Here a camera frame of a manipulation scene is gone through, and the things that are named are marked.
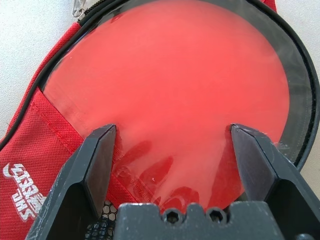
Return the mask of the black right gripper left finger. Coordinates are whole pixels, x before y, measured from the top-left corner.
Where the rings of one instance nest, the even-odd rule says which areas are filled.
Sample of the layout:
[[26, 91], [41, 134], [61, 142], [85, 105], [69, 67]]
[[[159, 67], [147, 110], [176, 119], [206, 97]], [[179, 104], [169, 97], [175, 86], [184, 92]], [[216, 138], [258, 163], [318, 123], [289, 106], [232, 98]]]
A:
[[83, 240], [98, 221], [111, 176], [115, 124], [95, 129], [62, 166], [28, 240]]

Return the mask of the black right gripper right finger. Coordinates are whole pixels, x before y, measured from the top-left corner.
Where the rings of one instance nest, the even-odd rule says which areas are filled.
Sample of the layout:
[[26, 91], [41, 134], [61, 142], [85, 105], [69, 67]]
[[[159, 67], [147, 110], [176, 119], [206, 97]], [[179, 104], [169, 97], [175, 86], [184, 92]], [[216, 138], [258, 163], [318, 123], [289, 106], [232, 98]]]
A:
[[264, 133], [230, 126], [238, 173], [250, 201], [267, 203], [287, 240], [320, 238], [320, 201], [295, 165]]

